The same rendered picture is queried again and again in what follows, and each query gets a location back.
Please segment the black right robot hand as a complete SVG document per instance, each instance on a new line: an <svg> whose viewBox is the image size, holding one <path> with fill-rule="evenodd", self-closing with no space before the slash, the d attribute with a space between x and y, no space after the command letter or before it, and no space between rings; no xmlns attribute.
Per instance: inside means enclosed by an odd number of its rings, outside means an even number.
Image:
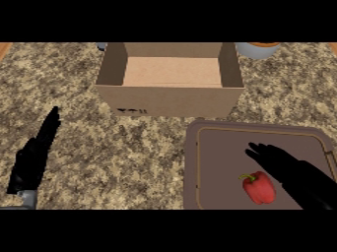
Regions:
<svg viewBox="0 0 337 252"><path fill-rule="evenodd" d="M274 145L249 143L246 154L255 159L299 206L308 211L337 211L337 183L307 161Z"/></svg>

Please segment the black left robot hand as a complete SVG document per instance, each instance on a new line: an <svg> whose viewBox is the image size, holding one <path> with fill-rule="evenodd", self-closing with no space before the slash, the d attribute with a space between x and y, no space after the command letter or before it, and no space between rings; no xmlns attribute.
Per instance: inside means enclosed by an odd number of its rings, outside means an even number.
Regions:
<svg viewBox="0 0 337 252"><path fill-rule="evenodd" d="M8 187L9 194L37 190L40 187L48 154L60 125L60 113L58 107L55 107L43 121L39 134L30 139L24 148L18 150Z"/></svg>

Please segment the red bell pepper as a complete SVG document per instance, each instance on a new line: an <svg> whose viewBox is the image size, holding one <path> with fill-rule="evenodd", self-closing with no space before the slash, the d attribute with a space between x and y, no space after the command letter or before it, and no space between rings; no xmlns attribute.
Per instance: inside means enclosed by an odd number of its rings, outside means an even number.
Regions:
<svg viewBox="0 0 337 252"><path fill-rule="evenodd" d="M277 199L277 190L273 180L264 171L242 174L243 189L258 205L271 204Z"/></svg>

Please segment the brown tray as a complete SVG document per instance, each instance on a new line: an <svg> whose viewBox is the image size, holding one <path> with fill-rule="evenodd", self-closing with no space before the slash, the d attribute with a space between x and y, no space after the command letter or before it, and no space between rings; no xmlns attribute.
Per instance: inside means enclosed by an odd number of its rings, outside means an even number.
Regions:
<svg viewBox="0 0 337 252"><path fill-rule="evenodd" d="M254 203L240 176L262 169L245 150L274 145L311 162L337 183L337 155L329 136L311 127L199 120L188 126L184 206L202 210L296 210L299 204L277 186L277 200Z"/></svg>

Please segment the open cardboard box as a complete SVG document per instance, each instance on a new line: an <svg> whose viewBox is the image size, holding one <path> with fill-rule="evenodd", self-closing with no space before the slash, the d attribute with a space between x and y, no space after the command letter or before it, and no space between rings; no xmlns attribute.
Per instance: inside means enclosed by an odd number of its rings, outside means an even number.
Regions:
<svg viewBox="0 0 337 252"><path fill-rule="evenodd" d="M231 42L111 42L97 89L120 116L225 117L246 90Z"/></svg>

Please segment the pale blue cup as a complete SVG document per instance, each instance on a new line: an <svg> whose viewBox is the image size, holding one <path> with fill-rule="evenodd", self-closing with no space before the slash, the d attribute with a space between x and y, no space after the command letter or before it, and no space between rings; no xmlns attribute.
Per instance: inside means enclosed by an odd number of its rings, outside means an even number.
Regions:
<svg viewBox="0 0 337 252"><path fill-rule="evenodd" d="M239 53L254 59L270 58L280 48L277 42L237 42L236 46Z"/></svg>

